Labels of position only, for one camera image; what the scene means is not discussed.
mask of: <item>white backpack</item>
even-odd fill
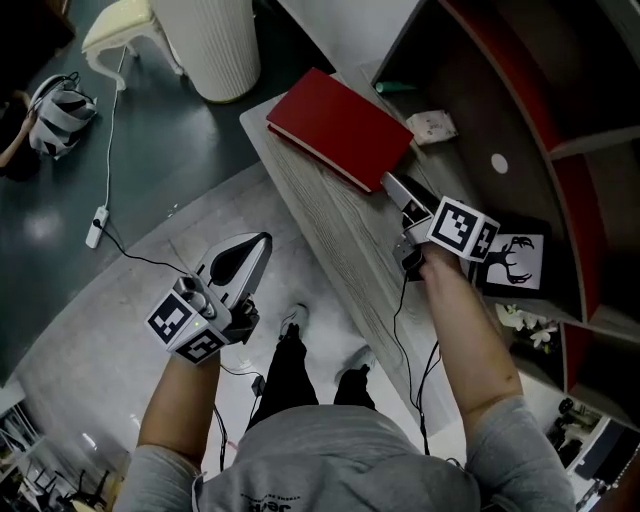
[[[47,78],[33,95],[29,110],[38,119],[29,143],[38,153],[56,160],[73,149],[81,130],[96,115],[96,100],[82,93],[77,73]]]

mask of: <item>white bin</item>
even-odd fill
[[[152,0],[155,14],[206,100],[226,103],[260,76],[251,0]]]

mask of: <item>black cable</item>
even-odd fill
[[[227,373],[231,374],[231,375],[257,375],[259,377],[262,377],[262,374],[258,373],[258,372],[246,372],[246,373],[234,373],[231,370],[229,370],[229,368],[227,368],[226,366],[224,366],[223,364],[220,365],[220,367]]]
[[[218,420],[220,435],[222,436],[222,441],[220,443],[220,473],[222,473],[224,471],[224,458],[227,454],[227,441],[229,440],[229,437],[227,436],[227,429],[224,427],[222,416],[220,416],[220,411],[218,411],[218,407],[216,405],[213,406],[213,412]]]
[[[400,314],[400,311],[402,311],[404,294],[407,288],[407,282],[409,280],[409,272],[411,270],[412,269],[408,269],[404,275],[404,282],[402,283],[402,292],[400,293],[400,305],[398,306],[398,310],[393,315],[393,337],[396,345],[400,348],[400,350],[402,350],[402,353],[404,354],[404,357],[407,360],[407,370],[409,373],[409,401],[411,402],[411,405],[413,405],[413,407],[416,409],[416,411],[418,411],[418,414],[420,415],[420,433],[422,434],[422,439],[424,440],[424,452],[425,454],[428,454],[429,445],[427,443],[427,428],[424,424],[424,410],[422,408],[422,396],[424,392],[424,383],[427,380],[427,377],[429,376],[429,374],[433,371],[433,369],[438,365],[440,361],[442,361],[442,353],[439,350],[440,342],[436,340],[435,344],[433,345],[433,348],[431,349],[431,354],[429,354],[429,359],[427,361],[427,365],[425,366],[424,373],[422,374],[420,386],[418,387],[416,401],[414,402],[413,401],[413,383],[411,378],[411,363],[409,362],[409,356],[407,355],[407,351],[405,350],[405,348],[402,346],[402,343],[400,343],[400,340],[398,339],[398,333],[396,331],[397,318],[398,318],[398,315]],[[469,267],[469,274],[467,276],[467,280],[469,281],[469,283],[473,281],[474,272],[475,272],[475,264],[472,262],[471,266]],[[438,349],[438,359],[435,363],[433,363],[433,366],[432,366],[431,361],[433,360],[433,356],[436,353],[436,349]]]
[[[253,401],[253,407],[251,408],[251,414],[249,414],[249,421],[251,421],[251,418],[253,418],[253,411],[256,410],[256,404],[258,403],[258,398],[260,398],[262,395],[257,395],[256,399]]]
[[[147,263],[151,263],[152,265],[164,265],[165,267],[170,267],[173,270],[180,272],[181,274],[184,274],[185,276],[188,276],[188,272],[185,272],[184,270],[180,270],[178,267],[174,267],[171,263],[164,263],[162,261],[153,261],[153,260],[148,260],[147,258],[143,258],[142,256],[131,256],[130,254],[127,254],[126,251],[120,247],[120,244],[118,243],[118,241],[113,238],[113,236],[111,236],[111,233],[109,233],[105,228],[103,228],[102,226],[100,226],[100,221],[98,219],[93,219],[93,225],[97,228],[100,228],[102,230],[102,232],[107,235],[109,238],[111,238],[111,241],[116,244],[116,247],[118,248],[118,250],[124,254],[127,258],[130,258],[132,260],[140,260],[140,261],[146,261]]]

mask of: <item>power adapter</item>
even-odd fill
[[[107,225],[108,219],[109,210],[104,206],[99,206],[96,210],[96,214],[93,216],[93,221],[91,221],[91,227],[89,228],[89,233],[85,240],[85,243],[92,249],[98,247],[100,237],[102,236],[102,228]]]

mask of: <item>book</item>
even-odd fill
[[[367,193],[382,189],[413,134],[334,78],[311,69],[267,116],[267,127]]]

